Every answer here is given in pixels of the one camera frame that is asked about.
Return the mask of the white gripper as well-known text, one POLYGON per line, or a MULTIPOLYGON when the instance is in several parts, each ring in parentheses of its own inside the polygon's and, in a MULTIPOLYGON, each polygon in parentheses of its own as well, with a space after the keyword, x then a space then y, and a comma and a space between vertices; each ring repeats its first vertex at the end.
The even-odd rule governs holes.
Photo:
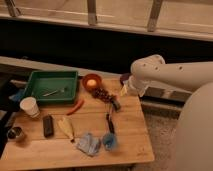
POLYGON ((122 95, 132 95, 139 97, 142 97, 145 94, 150 84, 150 81, 142 80, 135 76, 121 77, 120 82, 123 84, 121 89, 122 95))

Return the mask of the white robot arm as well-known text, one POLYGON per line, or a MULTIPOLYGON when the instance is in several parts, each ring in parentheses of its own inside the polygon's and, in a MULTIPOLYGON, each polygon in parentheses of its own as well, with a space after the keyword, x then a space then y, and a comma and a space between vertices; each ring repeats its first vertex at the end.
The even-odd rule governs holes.
POLYGON ((168 171, 213 171, 213 61, 166 63, 154 54, 135 60, 124 81, 128 95, 142 97, 158 81, 190 91, 178 118, 168 171))

